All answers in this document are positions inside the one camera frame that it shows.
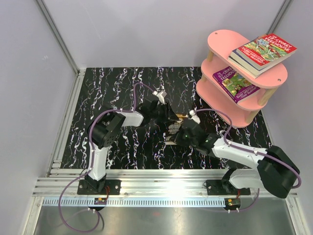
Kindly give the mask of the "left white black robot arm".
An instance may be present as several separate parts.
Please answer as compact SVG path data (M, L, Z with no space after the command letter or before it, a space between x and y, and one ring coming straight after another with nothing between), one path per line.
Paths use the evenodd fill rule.
M168 102L156 98L146 99L134 110L107 109L91 120L88 126L89 166L84 175L88 188L94 194L105 190L106 160L108 149L116 140L123 127L142 127L151 120L171 125L180 118Z

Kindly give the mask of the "red 13-storey treehouse book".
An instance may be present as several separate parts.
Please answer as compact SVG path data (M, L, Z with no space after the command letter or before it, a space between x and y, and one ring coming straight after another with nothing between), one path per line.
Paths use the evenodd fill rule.
M274 66L289 58L297 47L274 33L259 37L238 47L235 52L257 70Z

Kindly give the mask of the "dark blue hardcover book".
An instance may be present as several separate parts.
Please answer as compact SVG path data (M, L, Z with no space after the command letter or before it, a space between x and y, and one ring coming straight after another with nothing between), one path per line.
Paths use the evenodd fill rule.
M239 67L248 75L252 76L254 79L266 71L266 69L262 69L262 70L256 69L252 64L250 64L241 56L237 56L237 55L228 56L227 60L233 63L235 66Z

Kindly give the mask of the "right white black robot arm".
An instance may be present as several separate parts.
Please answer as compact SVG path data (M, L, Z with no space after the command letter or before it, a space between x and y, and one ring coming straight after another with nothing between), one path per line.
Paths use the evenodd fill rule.
M204 155L228 159L247 166L231 169L222 181L222 190L233 194L242 188L264 188L278 198L286 198L292 188L301 185L300 171L278 146L255 148L206 133L192 119L182 123L171 141L180 146L190 146Z

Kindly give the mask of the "purple treehouse book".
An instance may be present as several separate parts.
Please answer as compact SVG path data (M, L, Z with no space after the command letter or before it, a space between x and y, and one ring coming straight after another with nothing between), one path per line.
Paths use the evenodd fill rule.
M212 76L235 103L258 94L260 90L230 66L213 73Z

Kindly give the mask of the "blue 169-storey treehouse book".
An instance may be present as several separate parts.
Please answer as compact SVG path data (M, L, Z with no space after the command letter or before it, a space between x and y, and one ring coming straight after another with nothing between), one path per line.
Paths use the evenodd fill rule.
M165 121L165 144L166 145L176 145L173 140L175 139L175 136L177 132L179 131L181 125L185 120L188 119L188 115L183 114L176 114L179 118L182 119L181 123L171 122L168 121L168 119Z

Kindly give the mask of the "blue orange sunset paperback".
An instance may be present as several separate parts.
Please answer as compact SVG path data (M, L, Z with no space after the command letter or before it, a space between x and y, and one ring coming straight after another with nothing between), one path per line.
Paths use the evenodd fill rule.
M253 65L251 62L243 58L236 50L233 50L229 57L228 61L231 61L233 64L236 64L238 67L245 69L246 71L250 72L254 76L259 76L260 74L264 73L270 66L261 68L260 66Z

